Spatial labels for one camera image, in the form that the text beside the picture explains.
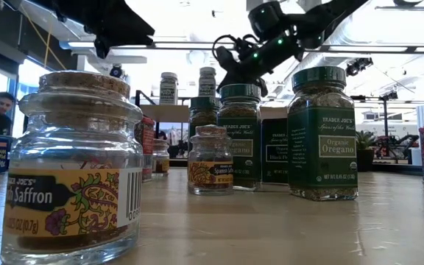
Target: green label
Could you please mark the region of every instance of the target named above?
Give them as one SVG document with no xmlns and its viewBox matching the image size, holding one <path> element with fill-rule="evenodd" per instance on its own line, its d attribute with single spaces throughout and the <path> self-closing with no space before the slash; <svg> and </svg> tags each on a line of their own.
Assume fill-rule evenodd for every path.
<svg viewBox="0 0 424 265">
<path fill-rule="evenodd" d="M 354 110 L 310 107 L 288 115 L 289 184 L 357 187 Z"/>
<path fill-rule="evenodd" d="M 265 119 L 262 125 L 261 162 L 264 183 L 287 183 L 287 119 Z"/>
<path fill-rule="evenodd" d="M 260 122 L 257 118 L 219 118 L 232 140 L 234 180 L 260 180 Z"/>
</svg>

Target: table surface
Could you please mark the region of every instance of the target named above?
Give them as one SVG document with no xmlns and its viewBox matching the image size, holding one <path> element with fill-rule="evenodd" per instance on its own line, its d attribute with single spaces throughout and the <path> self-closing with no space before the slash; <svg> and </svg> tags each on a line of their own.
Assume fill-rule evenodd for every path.
<svg viewBox="0 0 424 265">
<path fill-rule="evenodd" d="M 0 174 L 0 246 L 6 178 Z M 136 248 L 109 264 L 424 264 L 424 184 L 360 174 L 354 202 L 286 192 L 200 197 L 186 170 L 144 185 Z"/>
</svg>

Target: shelf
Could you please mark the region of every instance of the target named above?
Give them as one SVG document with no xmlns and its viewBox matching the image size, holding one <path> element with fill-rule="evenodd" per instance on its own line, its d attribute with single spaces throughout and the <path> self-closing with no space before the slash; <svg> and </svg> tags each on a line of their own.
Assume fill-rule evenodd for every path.
<svg viewBox="0 0 424 265">
<path fill-rule="evenodd" d="M 181 105 L 141 105 L 144 115 L 159 122 L 189 122 L 188 106 Z M 287 118 L 286 107 L 261 107 L 262 119 Z"/>
<path fill-rule="evenodd" d="M 189 107 L 185 105 L 140 105 L 145 116 L 158 122 L 189 122 Z"/>
</svg>

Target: spice jar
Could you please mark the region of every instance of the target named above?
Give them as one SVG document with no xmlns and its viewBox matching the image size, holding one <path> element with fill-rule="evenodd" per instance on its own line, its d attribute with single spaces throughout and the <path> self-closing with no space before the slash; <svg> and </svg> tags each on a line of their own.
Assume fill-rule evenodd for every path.
<svg viewBox="0 0 424 265">
<path fill-rule="evenodd" d="M 160 82 L 160 105 L 177 104 L 177 75 L 164 72 Z"/>
<path fill-rule="evenodd" d="M 191 99 L 189 107 L 189 151 L 192 150 L 191 137 L 196 134 L 196 127 L 217 124 L 219 100 L 215 97 L 198 96 Z"/>
<path fill-rule="evenodd" d="M 232 138 L 233 187 L 254 191 L 261 181 L 260 88 L 255 85 L 226 85 L 220 89 L 222 106 L 217 124 Z"/>
<path fill-rule="evenodd" d="M 287 116 L 289 189 L 316 201 L 358 196 L 353 100 L 345 70 L 324 66 L 292 77 Z"/>
<path fill-rule="evenodd" d="M 168 176 L 169 153 L 165 140 L 153 139 L 153 177 Z"/>
<path fill-rule="evenodd" d="M 152 180 L 153 138 L 155 135 L 153 126 L 155 126 L 155 122 L 145 116 L 135 126 L 135 139 L 141 144 L 144 151 L 144 168 L 142 170 L 142 180 L 144 182 Z"/>
<path fill-rule="evenodd" d="M 10 154 L 5 264 L 100 264 L 137 241 L 142 151 L 130 136 L 142 113 L 129 92 L 114 77 L 63 71 L 19 102 L 29 123 Z"/>
<path fill-rule="evenodd" d="M 191 137 L 194 148 L 188 156 L 188 190 L 196 195 L 233 193 L 232 139 L 224 127 L 196 127 Z"/>
<path fill-rule="evenodd" d="M 202 67 L 199 73 L 199 96 L 215 97 L 215 69 L 213 67 Z"/>
</svg>

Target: glass jar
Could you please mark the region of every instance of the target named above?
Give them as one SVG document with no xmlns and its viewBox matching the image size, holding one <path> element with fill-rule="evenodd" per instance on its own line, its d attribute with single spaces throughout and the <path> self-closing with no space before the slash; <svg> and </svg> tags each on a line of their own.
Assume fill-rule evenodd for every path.
<svg viewBox="0 0 424 265">
<path fill-rule="evenodd" d="M 5 264 L 101 264 L 138 237 L 142 118 L 125 82 L 62 71 L 40 78 L 10 154 L 1 245 Z"/>
<path fill-rule="evenodd" d="M 199 95 L 215 97 L 215 69 L 213 67 L 202 67 L 199 70 Z"/>
<path fill-rule="evenodd" d="M 175 73 L 161 74 L 160 105 L 177 105 L 177 75 Z"/>
<path fill-rule="evenodd" d="M 153 139 L 153 178 L 168 176 L 169 145 L 165 140 Z"/>
<path fill-rule="evenodd" d="M 233 188 L 254 191 L 261 182 L 261 90 L 255 85 L 226 85 L 217 124 L 232 138 Z"/>
<path fill-rule="evenodd" d="M 154 126 L 155 122 L 145 116 L 135 126 L 135 139 L 141 144 L 144 151 L 144 169 L 142 170 L 142 179 L 144 182 L 152 180 Z"/>
<path fill-rule="evenodd" d="M 289 189 L 316 201 L 358 196 L 353 100 L 345 70 L 323 66 L 292 77 L 287 116 Z"/>
<path fill-rule="evenodd" d="M 191 137 L 194 148 L 188 156 L 188 190 L 196 195 L 233 193 L 232 139 L 224 127 L 196 127 Z"/>
<path fill-rule="evenodd" d="M 198 96 L 191 99 L 189 107 L 189 140 L 188 149 L 192 150 L 191 137 L 196 135 L 196 127 L 217 124 L 219 100 L 215 97 Z"/>
</svg>

